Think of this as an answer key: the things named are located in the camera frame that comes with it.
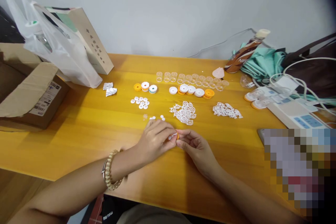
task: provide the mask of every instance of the red floor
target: red floor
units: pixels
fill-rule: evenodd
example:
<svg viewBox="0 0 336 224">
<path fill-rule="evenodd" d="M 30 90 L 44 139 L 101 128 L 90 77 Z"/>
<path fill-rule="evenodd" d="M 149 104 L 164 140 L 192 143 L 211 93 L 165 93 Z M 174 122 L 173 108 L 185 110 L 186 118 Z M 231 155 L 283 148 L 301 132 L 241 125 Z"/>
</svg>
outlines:
<svg viewBox="0 0 336 224">
<path fill-rule="evenodd" d="M 104 200 L 104 194 L 97 197 L 95 206 L 93 207 L 89 222 L 87 224 L 99 224 L 102 222 L 102 217 L 99 215 L 102 210 L 102 202 Z"/>
</svg>

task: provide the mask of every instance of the hand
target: hand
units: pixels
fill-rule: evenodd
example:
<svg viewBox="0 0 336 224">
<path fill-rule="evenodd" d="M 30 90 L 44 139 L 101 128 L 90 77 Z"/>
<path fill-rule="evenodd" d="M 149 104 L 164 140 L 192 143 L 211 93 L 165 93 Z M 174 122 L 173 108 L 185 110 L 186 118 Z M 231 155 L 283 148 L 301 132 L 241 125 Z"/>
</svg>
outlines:
<svg viewBox="0 0 336 224">
<path fill-rule="evenodd" d="M 151 163 L 166 151 L 174 148 L 177 136 L 173 136 L 169 141 L 166 139 L 175 133 L 176 130 L 169 123 L 162 120 L 149 120 L 136 144 L 144 163 Z"/>
<path fill-rule="evenodd" d="M 176 131 L 180 135 L 176 145 L 189 154 L 203 176 L 211 179 L 222 170 L 208 142 L 201 135 L 190 129 L 178 129 Z"/>
</svg>

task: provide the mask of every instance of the brown bag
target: brown bag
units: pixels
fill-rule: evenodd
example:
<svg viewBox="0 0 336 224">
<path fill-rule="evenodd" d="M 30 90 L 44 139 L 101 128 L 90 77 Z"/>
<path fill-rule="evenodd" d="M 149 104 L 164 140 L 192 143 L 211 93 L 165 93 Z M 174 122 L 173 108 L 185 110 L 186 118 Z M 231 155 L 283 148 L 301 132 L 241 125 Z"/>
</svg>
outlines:
<svg viewBox="0 0 336 224">
<path fill-rule="evenodd" d="M 317 51 L 310 54 L 310 49 L 325 41 L 333 39 Z M 294 62 L 305 58 L 336 58 L 336 33 L 321 38 L 300 50 L 288 53 L 281 66 L 286 68 Z M 297 63 L 286 71 L 287 74 L 305 81 L 319 98 L 329 98 L 336 96 L 336 61 L 329 59 L 309 60 Z M 303 93 L 303 87 L 297 89 L 298 93 Z"/>
</svg>

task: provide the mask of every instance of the white wall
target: white wall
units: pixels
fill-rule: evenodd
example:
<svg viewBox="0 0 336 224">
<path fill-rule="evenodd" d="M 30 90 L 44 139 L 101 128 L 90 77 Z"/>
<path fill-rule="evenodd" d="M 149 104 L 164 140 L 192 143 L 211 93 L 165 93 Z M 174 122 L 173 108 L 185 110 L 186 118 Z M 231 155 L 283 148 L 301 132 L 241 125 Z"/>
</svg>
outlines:
<svg viewBox="0 0 336 224">
<path fill-rule="evenodd" d="M 250 27 L 271 30 L 269 44 L 294 51 L 335 31 L 330 0 L 35 1 L 83 7 L 109 53 L 188 57 Z M 8 11 L 5 0 L 0 5 Z M 206 57 L 228 58 L 245 40 L 238 36 L 235 46 Z"/>
</svg>

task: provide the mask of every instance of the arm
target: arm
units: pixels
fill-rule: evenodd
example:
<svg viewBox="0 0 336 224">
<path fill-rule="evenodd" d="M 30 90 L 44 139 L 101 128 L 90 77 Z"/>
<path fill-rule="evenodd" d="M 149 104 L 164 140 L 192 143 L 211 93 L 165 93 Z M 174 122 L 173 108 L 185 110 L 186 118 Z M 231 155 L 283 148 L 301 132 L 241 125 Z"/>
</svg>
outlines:
<svg viewBox="0 0 336 224">
<path fill-rule="evenodd" d="M 252 223 L 304 223 L 304 220 L 269 200 L 239 179 L 228 174 L 217 162 L 208 142 L 189 129 L 176 130 L 176 144 L 185 150 L 198 170 L 209 179 Z"/>
<path fill-rule="evenodd" d="M 113 158 L 113 181 L 142 168 L 175 147 L 176 136 L 165 142 L 175 132 L 167 122 L 150 120 L 139 142 Z M 71 215 L 107 189 L 101 173 L 105 161 L 106 158 L 95 161 L 60 178 L 31 199 L 9 224 L 66 223 Z"/>
</svg>

